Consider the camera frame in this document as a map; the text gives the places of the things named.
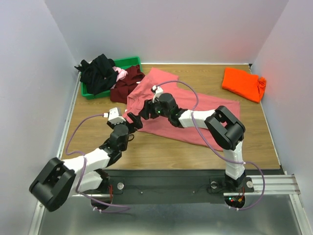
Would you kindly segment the salmon pink t-shirt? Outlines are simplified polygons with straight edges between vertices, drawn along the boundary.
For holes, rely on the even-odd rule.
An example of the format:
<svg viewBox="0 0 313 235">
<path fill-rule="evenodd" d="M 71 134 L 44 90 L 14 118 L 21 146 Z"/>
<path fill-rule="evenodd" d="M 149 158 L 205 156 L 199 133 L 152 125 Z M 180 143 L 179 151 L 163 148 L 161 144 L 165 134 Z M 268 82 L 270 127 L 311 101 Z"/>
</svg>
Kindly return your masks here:
<svg viewBox="0 0 313 235">
<path fill-rule="evenodd" d="M 151 88 L 166 81 L 177 81 L 178 76 L 152 68 L 150 72 L 143 78 L 137 87 L 127 96 L 127 112 L 138 115 L 144 106 L 144 101 L 152 99 L 154 94 Z M 179 88 L 176 82 L 161 85 L 165 93 L 170 93 L 175 99 L 180 108 L 189 110 L 183 116 L 187 120 L 188 127 L 178 128 L 174 127 L 166 117 L 157 117 L 155 119 L 142 120 L 143 128 L 140 132 L 155 134 L 158 136 L 183 141 L 205 146 L 204 140 L 200 137 L 191 119 L 192 108 L 196 104 L 196 96 L 191 90 Z M 200 117 L 200 112 L 203 111 L 207 116 L 213 113 L 219 106 L 225 106 L 232 112 L 236 118 L 240 117 L 240 103 L 238 101 L 217 98 L 205 94 L 198 93 L 199 103 L 193 113 L 194 119 Z"/>
</svg>

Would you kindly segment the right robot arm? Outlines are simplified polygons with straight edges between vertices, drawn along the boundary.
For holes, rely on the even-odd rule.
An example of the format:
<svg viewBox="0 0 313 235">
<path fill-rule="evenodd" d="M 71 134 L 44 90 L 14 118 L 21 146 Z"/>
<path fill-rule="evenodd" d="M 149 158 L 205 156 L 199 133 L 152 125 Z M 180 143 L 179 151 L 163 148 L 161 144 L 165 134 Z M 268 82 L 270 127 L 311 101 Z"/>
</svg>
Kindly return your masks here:
<svg viewBox="0 0 313 235">
<path fill-rule="evenodd" d="M 219 147 L 226 161 L 225 185 L 230 191 L 241 188 L 246 177 L 242 145 L 246 128 L 225 106 L 215 110 L 192 111 L 180 108 L 173 96 L 164 93 L 145 100 L 139 115 L 145 120 L 165 117 L 178 128 L 194 127 L 207 129 Z"/>
</svg>

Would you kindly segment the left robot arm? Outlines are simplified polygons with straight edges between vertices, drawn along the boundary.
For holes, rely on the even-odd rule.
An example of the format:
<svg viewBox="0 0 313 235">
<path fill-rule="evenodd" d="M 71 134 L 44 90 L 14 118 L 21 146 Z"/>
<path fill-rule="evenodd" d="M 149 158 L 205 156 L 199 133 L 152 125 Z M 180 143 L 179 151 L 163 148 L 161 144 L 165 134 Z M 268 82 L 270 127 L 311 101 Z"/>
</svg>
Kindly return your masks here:
<svg viewBox="0 0 313 235">
<path fill-rule="evenodd" d="M 108 125 L 113 131 L 94 151 L 63 161 L 50 159 L 31 183 L 30 193 L 53 212 L 71 196 L 88 190 L 105 192 L 109 181 L 102 170 L 121 158 L 122 152 L 127 149 L 129 136 L 143 127 L 140 116 L 133 113 L 127 116 L 130 122 L 123 117 L 109 115 Z"/>
</svg>

